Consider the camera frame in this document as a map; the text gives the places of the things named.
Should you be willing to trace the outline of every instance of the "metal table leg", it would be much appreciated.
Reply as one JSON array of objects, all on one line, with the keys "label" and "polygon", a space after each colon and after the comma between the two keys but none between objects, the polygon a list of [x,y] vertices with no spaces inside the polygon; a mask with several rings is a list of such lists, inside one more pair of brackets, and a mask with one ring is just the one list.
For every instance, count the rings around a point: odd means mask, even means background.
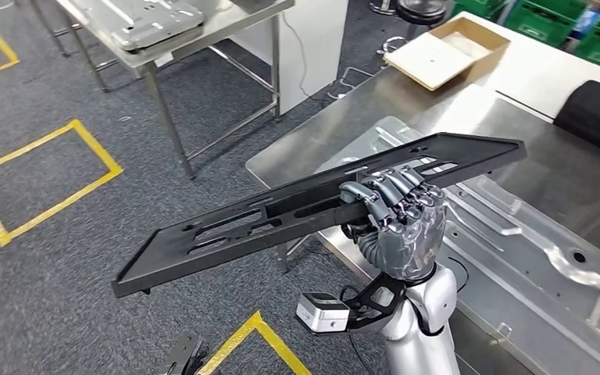
[{"label": "metal table leg", "polygon": [[95,77],[95,80],[98,82],[100,89],[102,89],[104,92],[109,91],[109,89],[107,88],[107,85],[105,84],[105,81],[102,79],[102,76],[100,76],[100,72],[98,72],[98,70],[95,69],[95,64],[91,60],[91,56],[88,54],[88,51],[86,50],[84,43],[81,41],[81,38],[79,38],[79,34],[77,34],[77,31],[74,29],[72,20],[70,19],[70,16],[66,12],[66,10],[63,9],[60,5],[59,5],[59,11],[61,13],[61,17],[65,21],[66,29],[73,36],[75,42],[77,43],[77,46],[79,47],[79,52],[81,52],[81,55],[84,57],[84,60],[86,60],[88,67],[91,68],[93,77]]},{"label": "metal table leg", "polygon": [[56,35],[56,33],[54,32],[54,30],[52,29],[52,27],[49,26],[49,23],[47,22],[47,19],[45,18],[45,15],[42,14],[42,10],[40,9],[40,5],[38,4],[38,0],[30,0],[30,3],[31,3],[31,8],[33,8],[33,13],[35,13],[35,16],[37,17],[37,21],[47,31],[47,34],[49,34],[49,37],[52,39],[52,41],[54,42],[54,44],[56,45],[56,47],[59,49],[59,51],[61,52],[61,55],[63,57],[68,57],[70,54],[63,47],[63,44],[59,40],[59,37]]},{"label": "metal table leg", "polygon": [[285,244],[281,244],[281,245],[277,245],[276,246],[276,250],[277,250],[277,265],[279,266],[280,270],[282,273],[286,273],[289,271],[288,269],[288,256],[291,255],[295,250],[297,250],[300,245],[302,245],[303,242],[305,242],[305,240],[307,238],[309,238],[310,235],[304,236],[302,238],[300,238],[299,240],[293,240],[293,241],[289,241]]},{"label": "metal table leg", "polygon": [[173,142],[173,146],[176,149],[176,153],[178,159],[180,160],[180,164],[183,166],[183,170],[188,177],[192,177],[192,166],[185,154],[185,149],[183,148],[183,142],[180,141],[180,137],[178,136],[178,130],[176,126],[173,124],[173,120],[171,119],[171,114],[169,113],[169,107],[166,106],[166,101],[162,95],[162,92],[159,90],[159,82],[157,81],[157,67],[155,65],[151,65],[149,63],[146,66],[146,83],[148,83],[148,89],[151,92],[151,96],[158,104],[160,111],[162,112],[162,119],[164,120],[164,125],[166,129],[169,131],[169,136],[171,137],[171,141]]},{"label": "metal table leg", "polygon": [[273,25],[272,35],[273,35],[273,66],[271,73],[271,84],[273,85],[273,103],[275,103],[275,117],[279,117],[281,115],[280,109],[280,73],[279,73],[279,65],[280,65],[280,57],[279,57],[279,15],[275,15],[272,18],[271,24]]}]

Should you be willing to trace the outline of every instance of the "mounting hole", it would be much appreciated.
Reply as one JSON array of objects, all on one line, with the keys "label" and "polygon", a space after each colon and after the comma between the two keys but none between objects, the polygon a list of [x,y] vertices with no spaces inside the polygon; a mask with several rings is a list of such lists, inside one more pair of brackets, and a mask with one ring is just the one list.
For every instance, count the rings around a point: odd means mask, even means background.
[{"label": "mounting hole", "polygon": [[573,258],[579,263],[585,263],[585,255],[582,252],[574,252]]},{"label": "mounting hole", "polygon": [[422,152],[422,151],[426,151],[429,148],[427,146],[420,146],[420,147],[415,147],[413,149],[410,150],[410,152]]}]

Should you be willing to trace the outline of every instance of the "black bracket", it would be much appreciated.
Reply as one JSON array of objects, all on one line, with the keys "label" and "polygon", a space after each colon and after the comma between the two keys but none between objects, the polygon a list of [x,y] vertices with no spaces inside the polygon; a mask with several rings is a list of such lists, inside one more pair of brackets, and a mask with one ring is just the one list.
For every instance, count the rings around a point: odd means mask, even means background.
[{"label": "black bracket", "polygon": [[446,188],[526,155],[522,141],[432,134],[156,230],[118,272],[112,288],[116,297],[150,292],[264,248],[365,218],[364,204],[340,200],[339,185],[379,170],[430,158],[414,166],[415,171],[427,183]]},{"label": "black bracket", "polygon": [[203,366],[203,359],[207,354],[203,351],[202,339],[197,334],[183,332],[156,374],[192,375]]}]

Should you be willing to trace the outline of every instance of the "robot finger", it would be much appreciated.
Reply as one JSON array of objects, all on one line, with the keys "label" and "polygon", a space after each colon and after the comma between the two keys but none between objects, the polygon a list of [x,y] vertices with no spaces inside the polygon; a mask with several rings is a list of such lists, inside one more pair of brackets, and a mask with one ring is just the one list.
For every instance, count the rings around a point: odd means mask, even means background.
[{"label": "robot finger", "polygon": [[387,175],[369,176],[362,179],[362,184],[375,190],[385,201],[387,207],[398,207],[399,203],[405,198],[403,194]]},{"label": "robot finger", "polygon": [[386,225],[391,220],[391,211],[378,192],[355,181],[344,182],[339,185],[339,190],[341,191],[341,200],[346,203],[364,202],[365,207],[379,225]]}]

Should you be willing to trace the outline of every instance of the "hole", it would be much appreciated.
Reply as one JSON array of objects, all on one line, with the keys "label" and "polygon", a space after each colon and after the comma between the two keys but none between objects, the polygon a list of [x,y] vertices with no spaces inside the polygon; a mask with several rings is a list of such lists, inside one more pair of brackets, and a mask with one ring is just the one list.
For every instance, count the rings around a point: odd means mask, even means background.
[{"label": "hole", "polygon": [[372,300],[378,305],[388,307],[392,303],[392,299],[394,299],[394,297],[395,295],[386,287],[378,287],[378,289],[372,295]]},{"label": "hole", "polygon": [[455,166],[457,166],[457,164],[454,164],[453,162],[447,162],[445,164],[441,164],[440,166],[435,166],[433,168],[430,168],[428,170],[423,170],[422,172],[420,172],[423,175],[432,175],[432,174],[436,174],[439,172],[445,172],[446,170],[450,170],[452,168],[454,168]]},{"label": "hole", "polygon": [[368,166],[360,166],[359,168],[355,168],[354,170],[349,170],[347,172],[344,172],[344,174],[358,173],[360,171],[366,170],[367,168],[369,168],[369,167]]},{"label": "hole", "polygon": [[274,199],[275,199],[274,197],[264,198],[264,199],[261,199],[260,201],[256,201],[254,203],[248,204],[247,207],[252,207],[254,205],[262,205],[263,203],[267,203],[267,202],[273,201]]},{"label": "hole", "polygon": [[193,230],[195,229],[200,223],[193,223],[190,224],[188,226],[186,226],[185,228],[183,228],[183,232],[187,232],[188,230]]},{"label": "hole", "polygon": [[249,231],[249,234],[257,234],[257,233],[262,233],[268,230],[273,229],[274,227],[279,227],[281,225],[281,220],[279,219],[275,219],[272,221],[269,221],[267,223],[261,223],[261,224],[256,224],[254,227],[252,227],[252,230]]},{"label": "hole", "polygon": [[202,241],[216,234],[226,232],[227,230],[240,227],[247,223],[253,223],[259,219],[261,219],[261,212],[258,209],[243,212],[240,215],[236,215],[228,219],[218,221],[217,223],[213,223],[199,229],[197,231],[197,234],[195,235],[195,241]]},{"label": "hole", "polygon": [[217,246],[221,245],[222,243],[226,242],[227,238],[226,237],[218,237],[218,238],[213,238],[212,240],[206,241],[202,244],[198,244],[198,245],[194,245],[190,251],[188,251],[187,253],[191,253],[194,250],[199,250],[200,248],[203,248],[205,250],[209,250],[211,248],[216,248]]},{"label": "hole", "polygon": [[296,211],[293,216],[301,219],[303,217],[311,216],[317,213],[321,213],[327,209],[336,209],[341,205],[341,201],[339,199],[328,199],[326,201],[318,202],[315,205],[311,205],[307,208],[300,209]]},{"label": "hole", "polygon": [[582,252],[574,252],[573,258],[579,263],[585,263],[585,255]]}]

